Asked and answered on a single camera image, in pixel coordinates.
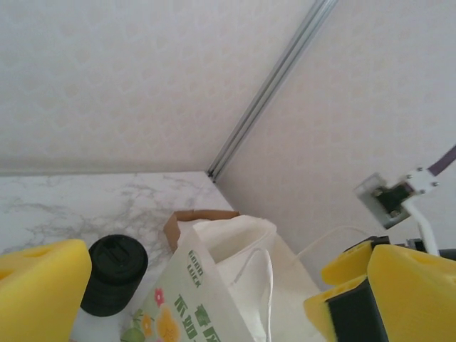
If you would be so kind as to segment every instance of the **white string handle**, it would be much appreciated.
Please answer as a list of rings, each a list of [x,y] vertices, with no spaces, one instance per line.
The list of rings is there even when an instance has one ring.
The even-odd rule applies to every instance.
[[[274,286],[274,277],[272,273],[272,261],[271,261],[271,255],[266,249],[261,249],[261,248],[255,248],[253,249],[249,256],[247,257],[246,261],[244,262],[244,265],[242,266],[241,270],[239,273],[236,275],[236,278],[234,278],[234,281],[232,284],[235,284],[239,281],[241,278],[242,274],[244,273],[247,265],[249,264],[250,260],[252,260],[252,257],[257,253],[257,252],[263,252],[264,256],[266,257],[266,262],[267,262],[267,271],[268,271],[268,276],[269,276],[269,295],[268,295],[268,307],[267,307],[267,322],[266,322],[266,342],[271,342],[271,309],[272,309],[272,288]]]
[[[296,260],[299,260],[303,254],[307,253],[309,250],[311,250],[312,248],[314,248],[317,244],[320,244],[325,238],[331,236],[332,234],[334,234],[335,232],[338,232],[339,230],[343,230],[343,229],[349,229],[349,230],[354,230],[355,232],[358,232],[358,233],[361,233],[361,234],[364,234],[366,235],[367,237],[370,237],[371,234],[367,233],[366,230],[364,229],[361,229],[361,228],[358,228],[358,227],[354,227],[354,226],[339,226],[339,227],[336,227],[332,230],[330,230],[329,232],[327,232],[326,234],[324,234],[323,236],[319,237],[317,240],[315,240],[314,242],[312,242],[310,245],[308,245],[307,247],[304,247],[304,249],[302,249],[297,255],[296,255],[296,258],[294,261]]]

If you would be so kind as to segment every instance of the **white paper bag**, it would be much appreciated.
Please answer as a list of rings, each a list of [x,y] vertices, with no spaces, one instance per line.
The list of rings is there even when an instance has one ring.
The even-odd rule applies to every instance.
[[[195,231],[187,234],[122,342],[253,342],[213,258]]]
[[[319,293],[309,273],[285,242],[276,226],[265,219],[239,216],[234,219],[199,223],[194,226],[208,248],[224,283],[255,341],[266,341],[271,321],[273,341],[324,341],[307,319],[304,300]],[[271,317],[268,317],[269,270],[264,255],[247,258],[255,249],[271,256],[274,281]]]

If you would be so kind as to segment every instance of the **black cup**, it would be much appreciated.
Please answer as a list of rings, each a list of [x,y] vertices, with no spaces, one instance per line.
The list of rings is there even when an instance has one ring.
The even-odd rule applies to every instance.
[[[147,270],[142,244],[125,235],[108,235],[89,249],[92,272],[81,308],[94,316],[112,316],[133,297]]]

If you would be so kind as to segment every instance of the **white wall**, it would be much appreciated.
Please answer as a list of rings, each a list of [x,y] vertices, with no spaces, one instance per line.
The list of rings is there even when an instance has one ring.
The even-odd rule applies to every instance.
[[[353,188],[456,143],[455,17],[454,1],[340,1],[222,175],[225,195],[295,251],[342,224],[378,227]],[[441,183],[418,204],[456,247],[456,165]],[[347,247],[339,238],[323,249]]]
[[[2,1],[0,172],[203,170],[311,2]]]

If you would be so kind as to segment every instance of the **white marble surface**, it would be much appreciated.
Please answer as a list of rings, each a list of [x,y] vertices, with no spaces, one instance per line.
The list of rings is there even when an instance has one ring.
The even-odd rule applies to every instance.
[[[88,247],[126,234],[146,248],[149,267],[119,314],[98,318],[80,310],[77,342],[118,342],[119,333],[170,258],[163,224],[177,209],[231,209],[203,172],[0,177],[0,254],[62,239]]]

